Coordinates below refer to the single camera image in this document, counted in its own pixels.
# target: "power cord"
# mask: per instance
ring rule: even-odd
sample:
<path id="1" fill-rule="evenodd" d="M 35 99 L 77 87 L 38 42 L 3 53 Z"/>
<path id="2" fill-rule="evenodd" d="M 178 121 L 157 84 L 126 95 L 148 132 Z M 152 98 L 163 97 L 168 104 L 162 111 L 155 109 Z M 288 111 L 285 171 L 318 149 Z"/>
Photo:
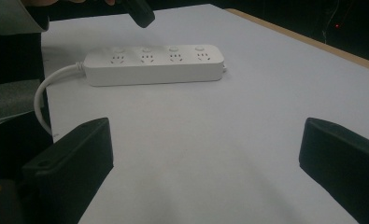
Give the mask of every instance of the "power cord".
<path id="1" fill-rule="evenodd" d="M 52 135 L 52 130 L 50 126 L 47 124 L 47 122 L 42 117 L 41 113 L 41 99 L 42 99 L 42 93 L 44 90 L 52 83 L 56 78 L 59 78 L 63 75 L 72 75 L 73 73 L 83 72 L 82 69 L 82 63 L 75 63 L 72 65 L 68 65 L 66 67 L 63 67 L 56 72 L 52 73 L 50 76 L 45 78 L 45 80 L 39 85 L 38 89 L 35 92 L 35 101 L 34 101 L 34 108 L 35 108 L 35 116 L 38 120 L 38 122 L 41 124 L 41 126 Z"/>

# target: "white power strip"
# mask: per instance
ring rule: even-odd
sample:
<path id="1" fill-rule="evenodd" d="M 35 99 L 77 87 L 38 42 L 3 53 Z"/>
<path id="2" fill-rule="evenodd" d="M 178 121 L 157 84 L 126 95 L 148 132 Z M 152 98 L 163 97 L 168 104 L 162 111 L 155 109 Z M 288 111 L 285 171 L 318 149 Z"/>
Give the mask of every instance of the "white power strip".
<path id="1" fill-rule="evenodd" d="M 97 49 L 83 69 L 92 86 L 138 85 L 222 78 L 224 58 L 212 45 Z"/>

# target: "gray sleeve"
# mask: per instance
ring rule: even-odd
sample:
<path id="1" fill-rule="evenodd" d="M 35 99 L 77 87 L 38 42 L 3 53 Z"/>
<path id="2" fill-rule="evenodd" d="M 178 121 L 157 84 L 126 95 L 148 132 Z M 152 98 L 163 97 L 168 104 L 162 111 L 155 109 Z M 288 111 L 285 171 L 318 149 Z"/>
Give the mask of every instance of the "gray sleeve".
<path id="1" fill-rule="evenodd" d="M 41 33 L 42 28 L 30 15 L 21 0 L 0 0 L 0 35 Z"/>

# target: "white table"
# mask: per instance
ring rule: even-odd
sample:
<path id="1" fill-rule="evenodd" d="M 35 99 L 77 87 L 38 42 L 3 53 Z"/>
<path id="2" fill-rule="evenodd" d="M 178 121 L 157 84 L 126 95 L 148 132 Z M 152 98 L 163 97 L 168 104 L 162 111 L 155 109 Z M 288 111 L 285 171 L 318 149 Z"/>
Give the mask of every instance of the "white table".
<path id="1" fill-rule="evenodd" d="M 211 5 L 155 13 L 147 29 L 117 15 L 43 34 L 46 74 L 111 46 L 212 44 L 228 67 L 215 82 L 48 88 L 55 141 L 110 120 L 115 168 L 80 223 L 356 223 L 298 156 L 308 117 L 369 138 L 369 69 Z"/>

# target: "table edge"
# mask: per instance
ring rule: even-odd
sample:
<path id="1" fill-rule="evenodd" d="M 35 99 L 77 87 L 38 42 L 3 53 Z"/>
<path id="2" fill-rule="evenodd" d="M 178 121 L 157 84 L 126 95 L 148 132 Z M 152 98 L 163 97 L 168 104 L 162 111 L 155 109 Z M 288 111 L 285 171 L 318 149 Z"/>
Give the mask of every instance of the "table edge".
<path id="1" fill-rule="evenodd" d="M 263 21 L 262 19 L 259 19 L 259 18 L 256 18 L 256 17 L 253 17 L 245 12 L 242 12 L 240 10 L 237 10 L 237 9 L 234 9 L 234 8 L 225 8 L 226 11 L 228 12 L 231 12 L 233 14 L 235 14 L 236 16 L 239 16 L 243 19 L 246 19 L 248 21 L 252 21 L 252 22 L 255 22 L 263 27 L 266 27 L 266 28 L 269 28 L 271 30 L 274 30 L 276 32 L 279 32 L 283 35 L 286 35 L 286 36 L 289 36 L 291 38 L 294 38 L 296 40 L 299 40 L 301 42 L 304 42 L 308 45 L 311 45 L 313 47 L 316 47 L 318 49 L 322 49 L 322 50 L 325 50 L 329 53 L 332 53 L 338 57 L 341 57 L 343 59 L 346 59 L 348 61 L 351 61 L 353 63 L 356 63 L 358 65 L 361 65 L 363 67 L 366 67 L 369 69 L 369 61 L 364 59 L 364 58 L 361 58 L 359 56 L 356 56 L 354 54 L 351 54 L 351 53 L 348 53 L 346 51 L 343 51 L 341 49 L 336 49 L 332 46 L 329 46 L 329 45 L 326 45 L 326 44 L 323 44 L 317 40 L 314 40 L 312 38 L 309 38 L 307 36 L 304 36 L 304 35 L 300 35 L 300 34 L 297 34 L 293 31 L 290 31 L 288 29 L 285 29 L 283 27 L 280 27 L 280 26 L 277 26 L 271 22 L 268 22 L 268 21 Z"/>

